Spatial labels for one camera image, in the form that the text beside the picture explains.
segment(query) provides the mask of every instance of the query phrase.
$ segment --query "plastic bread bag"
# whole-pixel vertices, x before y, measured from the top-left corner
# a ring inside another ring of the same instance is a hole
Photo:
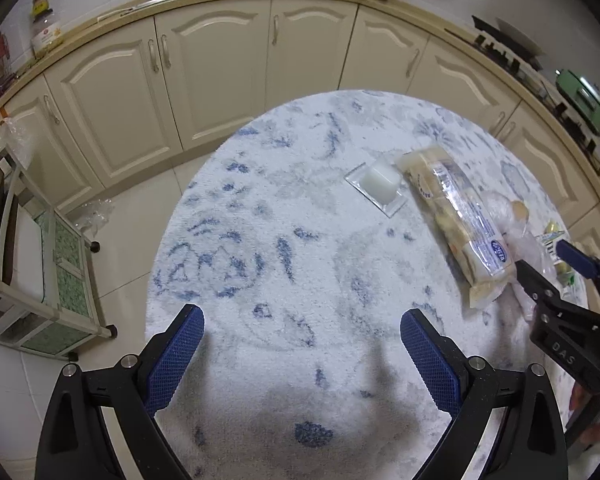
[[[526,206],[519,201],[511,202],[504,195],[494,191],[482,193],[481,197],[491,218],[502,233],[513,261],[525,260],[560,290],[551,255],[528,228],[529,211]],[[513,281],[511,286],[522,308],[523,317],[527,322],[533,321],[536,302],[527,295],[517,281]]]
[[[446,242],[471,285],[472,308],[485,308],[515,273],[509,249],[480,195],[438,145],[402,155],[396,166],[432,210]]]

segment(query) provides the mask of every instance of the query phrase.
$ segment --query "green appliance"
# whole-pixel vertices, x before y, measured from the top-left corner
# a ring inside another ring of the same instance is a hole
[[[573,106],[591,130],[600,136],[600,94],[598,89],[583,76],[571,70],[562,70],[555,78],[555,85],[565,99]]]

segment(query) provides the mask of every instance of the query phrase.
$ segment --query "plastic bag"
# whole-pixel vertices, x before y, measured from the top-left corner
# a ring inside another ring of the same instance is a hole
[[[36,151],[36,136],[27,132],[10,117],[5,117],[0,126],[0,152],[9,146],[25,170],[29,169]]]
[[[485,308],[515,272],[507,245],[480,196],[441,146],[406,153],[397,161],[433,211],[462,273],[472,308]]]
[[[560,290],[554,261],[544,245],[529,230],[528,210],[524,204],[510,202],[504,195],[493,191],[483,193],[482,199],[498,229],[503,233],[513,261],[525,260]],[[525,320],[533,321],[536,302],[517,281],[513,280],[511,285]]]
[[[72,212],[72,217],[75,218],[74,225],[81,232],[92,229],[92,234],[95,236],[109,222],[113,209],[114,204],[110,198],[82,204]]]

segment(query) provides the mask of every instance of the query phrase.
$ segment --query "cabinet handle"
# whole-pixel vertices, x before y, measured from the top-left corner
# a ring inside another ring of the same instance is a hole
[[[154,69],[154,72],[158,72],[158,58],[155,55],[154,40],[149,40],[147,43],[149,44],[149,58],[151,58],[151,67]]]
[[[278,42],[278,15],[276,14],[273,17],[273,40],[271,41],[272,45],[275,45]]]
[[[46,113],[49,114],[49,117],[51,117],[56,124],[60,124],[60,119],[58,119],[58,116],[56,116],[54,111],[51,109],[51,99],[49,96],[45,94],[43,100],[45,102]]]
[[[163,34],[160,36],[162,40],[162,53],[164,54],[164,66],[165,68],[171,68],[171,58],[169,57],[169,48],[167,47],[167,35]]]
[[[500,126],[500,123],[504,120],[505,115],[506,115],[506,113],[504,113],[504,112],[500,112],[498,114],[498,120],[493,123],[493,126],[491,128],[489,128],[490,134],[492,134],[493,132],[495,132],[498,129],[498,126]]]
[[[514,121],[511,121],[509,124],[510,126],[509,128],[507,128],[507,131],[504,132],[502,135],[498,136],[500,137],[500,142],[504,142],[505,140],[507,140],[507,137],[509,137],[513,133],[513,130],[516,129],[517,124]]]
[[[405,74],[405,76],[407,76],[407,78],[411,75],[411,69],[413,68],[413,65],[416,63],[416,59],[418,59],[419,55],[420,55],[420,49],[417,48],[416,55],[413,56],[413,59],[411,59],[411,61],[409,62],[409,65],[407,66],[407,73]]]

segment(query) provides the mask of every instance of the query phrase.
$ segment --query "human hand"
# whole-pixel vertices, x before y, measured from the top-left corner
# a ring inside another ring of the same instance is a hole
[[[585,389],[578,383],[575,383],[573,385],[573,390],[571,391],[569,409],[577,410],[581,408],[586,402],[586,400],[587,393]],[[586,430],[584,430],[580,435],[580,441],[586,446],[590,446],[592,444],[600,442],[600,422],[597,424],[593,424],[592,426],[589,426]]]

